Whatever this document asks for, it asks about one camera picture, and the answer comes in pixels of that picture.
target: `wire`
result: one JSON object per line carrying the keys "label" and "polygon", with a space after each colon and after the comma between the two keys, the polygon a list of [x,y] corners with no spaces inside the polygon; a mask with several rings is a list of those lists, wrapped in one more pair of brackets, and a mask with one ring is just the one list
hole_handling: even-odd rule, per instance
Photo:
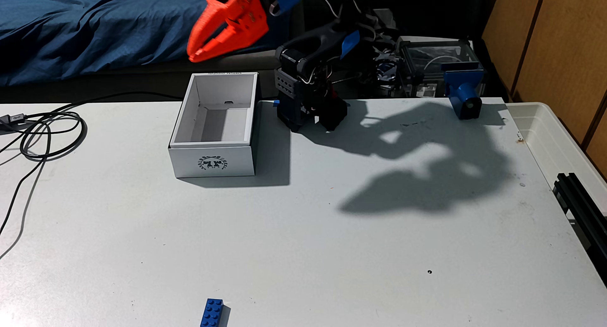
{"label": "wire", "polygon": [[331,6],[331,3],[329,2],[329,0],[325,0],[325,2],[327,3],[327,5],[329,5],[329,8],[330,8],[331,12],[333,13],[333,15],[335,15],[336,18],[339,18],[339,15],[335,14],[335,11],[333,11],[333,6]]}
{"label": "wire", "polygon": [[[50,132],[51,132],[50,126],[46,123],[42,123],[42,125],[44,125],[44,127],[46,127],[46,129],[49,131],[48,138],[47,138],[47,144],[46,144],[46,153],[48,153],[50,151]],[[43,158],[41,161],[38,161],[36,167],[34,167],[31,171],[29,171],[29,173],[27,173],[23,178],[21,178],[21,180],[19,180],[19,183],[17,184],[17,187],[15,188],[15,192],[13,193],[13,199],[11,199],[11,201],[10,201],[9,209],[6,212],[6,217],[4,217],[4,222],[2,223],[2,226],[0,226],[0,235],[2,235],[2,231],[4,230],[6,223],[9,221],[9,216],[10,216],[11,211],[13,210],[13,205],[15,203],[15,199],[17,198],[17,193],[19,193],[19,188],[21,187],[21,184],[30,175],[32,175],[36,171],[36,169],[38,169],[45,162],[46,162],[46,158]]]}
{"label": "wire", "polygon": [[457,58],[457,57],[453,57],[453,56],[438,56],[438,57],[435,57],[435,58],[433,58],[432,60],[430,60],[430,61],[428,62],[428,64],[426,64],[426,66],[424,67],[424,70],[425,70],[425,69],[428,67],[428,65],[429,65],[430,63],[434,62],[436,59],[443,58],[443,57],[457,59],[457,60],[458,60],[458,62],[461,62],[461,60],[460,60],[459,58]]}
{"label": "wire", "polygon": [[375,38],[377,37],[377,35],[375,34],[375,29],[374,28],[370,27],[369,25],[365,25],[363,23],[356,23],[356,25],[359,26],[359,27],[362,27],[362,28],[366,28],[369,31],[373,32],[373,40],[372,41],[375,41]]}
{"label": "wire", "polygon": [[[95,101],[98,101],[98,100],[103,100],[103,99],[108,99],[108,98],[113,98],[113,97],[118,97],[118,96],[124,96],[124,95],[130,95],[130,94],[150,94],[150,95],[155,95],[155,96],[162,96],[162,97],[165,97],[165,98],[183,100],[183,98],[179,97],[179,96],[172,96],[172,95],[163,94],[163,93],[155,93],[155,92],[151,92],[151,91],[128,91],[128,92],[124,92],[124,93],[115,93],[115,94],[110,94],[110,95],[107,95],[107,96],[101,96],[101,97],[97,97],[97,98],[91,98],[91,99],[85,99],[85,100],[80,100],[80,101],[72,102],[70,104],[61,106],[61,107],[59,107],[59,108],[57,108],[57,109],[55,109],[55,110],[53,110],[51,112],[25,115],[25,119],[26,120],[25,120],[24,124],[20,125],[17,128],[15,128],[15,127],[13,127],[13,126],[11,126],[9,124],[4,123],[3,121],[0,121],[0,123],[2,123],[2,126],[4,126],[5,129],[8,129],[9,131],[13,131],[13,132],[19,134],[9,144],[7,144],[2,149],[0,149],[0,153],[4,152],[12,144],[14,144],[19,139],[21,139],[21,143],[19,145],[19,152],[21,154],[23,154],[27,159],[34,160],[35,162],[37,162],[36,167],[34,167],[23,178],[21,178],[21,180],[17,184],[17,187],[15,188],[15,192],[13,193],[13,198],[12,198],[12,200],[10,202],[10,205],[9,205],[9,209],[8,209],[8,211],[6,213],[6,217],[4,218],[4,222],[3,222],[2,226],[0,227],[0,234],[2,234],[2,232],[4,230],[4,227],[6,226],[6,223],[9,220],[9,216],[10,216],[10,213],[11,213],[11,211],[13,209],[13,205],[15,203],[15,198],[17,197],[19,189],[21,188],[21,184],[30,175],[32,175],[36,171],[36,169],[38,169],[39,167],[41,167],[41,165],[43,165],[47,161],[49,161],[50,160],[49,158],[51,158],[53,156],[57,156],[57,158],[60,158],[64,154],[67,154],[67,153],[71,152],[74,148],[78,147],[79,144],[82,143],[82,141],[86,137],[87,125],[86,125],[86,122],[84,121],[84,119],[81,118],[80,115],[78,115],[77,113],[67,112],[65,110],[68,110],[70,108],[74,108],[76,106],[81,106],[81,105],[83,105],[85,103],[89,103],[89,102],[95,102]],[[57,120],[61,120],[61,119],[66,119],[66,118],[67,119],[73,119],[73,120],[75,120],[76,124],[73,127],[69,128],[69,129],[65,129],[65,130],[52,131],[50,129],[49,125],[53,121],[57,121]],[[24,130],[19,129],[20,127],[23,127],[23,126],[27,126],[27,128],[25,128]],[[50,151],[50,143],[51,143],[51,136],[52,135],[70,132],[70,131],[75,130],[76,128],[78,128],[78,126],[80,126],[80,133],[78,134],[78,136],[76,137],[76,139],[74,139],[74,141],[72,143],[70,143],[68,146],[66,146],[64,148],[61,148],[59,150],[56,150],[54,152]],[[29,148],[32,146],[32,140],[33,140],[33,138],[35,136],[43,136],[43,135],[46,135],[46,137],[47,137],[46,151],[44,153],[42,153],[42,154],[35,154],[35,153],[29,152]]]}
{"label": "wire", "polygon": [[301,76],[298,76],[299,79],[302,80],[302,82],[306,83],[306,84],[314,84],[314,82],[312,82],[312,78],[314,78],[314,71],[316,70],[316,67],[314,67],[312,69],[312,75],[310,75],[310,79],[308,79],[307,81],[305,79],[303,79]]}

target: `black cable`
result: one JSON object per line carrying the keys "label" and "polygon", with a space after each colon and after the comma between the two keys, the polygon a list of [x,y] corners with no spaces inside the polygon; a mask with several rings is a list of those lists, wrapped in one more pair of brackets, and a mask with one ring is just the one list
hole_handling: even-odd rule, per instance
{"label": "black cable", "polygon": [[[50,126],[46,123],[42,122],[42,125],[44,125],[46,127],[46,129],[49,131],[48,137],[47,137],[47,142],[46,142],[46,153],[49,153],[50,151]],[[0,226],[0,235],[2,235],[2,231],[4,230],[4,226],[6,226],[6,223],[9,221],[9,216],[11,211],[13,210],[13,205],[15,203],[15,199],[17,198],[17,193],[19,192],[19,188],[21,187],[21,184],[23,183],[23,181],[25,181],[25,179],[27,179],[30,175],[32,175],[36,169],[38,169],[43,163],[46,162],[46,158],[43,158],[41,161],[38,161],[38,163],[36,164],[36,167],[34,167],[29,173],[27,173],[23,178],[21,178],[21,180],[19,180],[19,183],[17,184],[17,187],[15,188],[15,192],[13,193],[13,199],[11,199],[10,201],[10,205],[9,205],[9,209],[6,212],[6,217],[4,217],[4,222],[2,223],[2,226]]]}
{"label": "black cable", "polygon": [[[64,110],[68,110],[75,106],[81,106],[85,103],[90,103],[90,102],[95,102],[98,100],[113,98],[113,97],[117,97],[117,96],[130,95],[130,94],[149,94],[149,95],[156,95],[156,96],[162,96],[162,97],[166,97],[166,98],[183,100],[182,97],[172,96],[172,95],[168,95],[168,94],[155,93],[155,92],[150,92],[150,91],[129,91],[129,92],[125,92],[125,93],[116,93],[116,94],[110,94],[107,96],[101,96],[101,97],[97,97],[97,98],[79,100],[77,102],[72,102],[65,106],[61,106],[61,107],[59,107],[51,112],[47,112],[47,113],[25,115],[24,118],[26,120],[23,125],[26,125],[27,128],[25,128],[24,130],[18,129],[19,127],[15,128],[12,125],[6,124],[5,122],[0,120],[0,124],[2,124],[2,126],[4,126],[4,129],[13,131],[15,133],[19,133],[19,136],[17,138],[12,140],[9,144],[4,146],[2,149],[0,149],[0,153],[4,152],[12,144],[14,144],[19,139],[21,139],[21,143],[19,145],[20,153],[23,154],[29,160],[35,160],[37,162],[36,167],[34,167],[31,171],[29,171],[29,173],[27,173],[23,178],[21,178],[21,180],[17,184],[17,187],[15,188],[15,192],[13,194],[13,199],[11,200],[9,209],[6,213],[6,217],[4,218],[4,222],[3,222],[2,226],[0,227],[0,234],[2,234],[2,231],[4,230],[4,226],[6,225],[6,223],[9,220],[11,210],[13,209],[15,199],[17,198],[17,193],[19,192],[19,188],[21,187],[21,184],[23,183],[23,181],[25,181],[25,179],[27,179],[30,175],[32,175],[36,171],[36,169],[38,169],[41,165],[43,165],[49,158],[71,151],[73,148],[77,147],[84,140],[84,137],[86,136],[86,131],[87,131],[87,126],[86,126],[86,122],[84,121],[84,119],[81,118],[80,115],[78,115],[77,113],[64,112]],[[27,119],[31,119],[31,118],[38,118],[38,119],[37,120],[27,120]],[[55,121],[57,119],[61,119],[61,118],[74,119],[76,121],[76,124],[73,127],[71,127],[70,129],[51,131],[49,124],[52,123],[53,121]],[[76,139],[74,139],[74,141],[72,143],[70,143],[68,146],[61,148],[59,150],[56,150],[54,152],[50,151],[50,141],[51,141],[51,136],[53,134],[67,133],[69,131],[76,129],[78,126],[80,126],[80,134],[78,134],[78,137],[76,137]],[[42,128],[46,128],[45,131],[39,132],[39,130]],[[32,137],[33,135],[46,135],[47,136],[46,151],[43,154],[32,154],[28,151],[28,148],[29,148],[28,137]]]}

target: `white table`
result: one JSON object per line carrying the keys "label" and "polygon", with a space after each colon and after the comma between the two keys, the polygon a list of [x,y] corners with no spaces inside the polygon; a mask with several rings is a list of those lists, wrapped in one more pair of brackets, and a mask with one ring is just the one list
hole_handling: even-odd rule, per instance
{"label": "white table", "polygon": [[[0,260],[0,326],[194,327],[207,298],[229,327],[604,326],[607,289],[483,101],[471,121],[447,99],[351,101],[330,134],[265,103],[257,176],[186,181],[166,150],[179,103],[81,106],[86,140],[46,164]],[[33,166],[0,166],[3,211]]]}

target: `bed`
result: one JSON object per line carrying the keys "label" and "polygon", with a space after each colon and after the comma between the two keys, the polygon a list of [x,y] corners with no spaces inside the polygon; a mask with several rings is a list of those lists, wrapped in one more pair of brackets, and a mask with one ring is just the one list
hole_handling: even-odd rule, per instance
{"label": "bed", "polygon": [[[184,68],[190,30],[205,6],[206,0],[0,0],[0,87],[169,61]],[[289,21],[289,14],[269,16],[269,32],[236,54],[278,47],[288,40]]]}

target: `white box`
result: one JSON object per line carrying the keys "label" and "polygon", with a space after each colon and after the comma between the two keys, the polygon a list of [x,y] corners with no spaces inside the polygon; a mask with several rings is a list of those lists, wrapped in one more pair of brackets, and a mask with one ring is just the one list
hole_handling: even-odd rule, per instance
{"label": "white box", "polygon": [[256,92],[256,72],[192,74],[169,143],[177,178],[255,175]]}

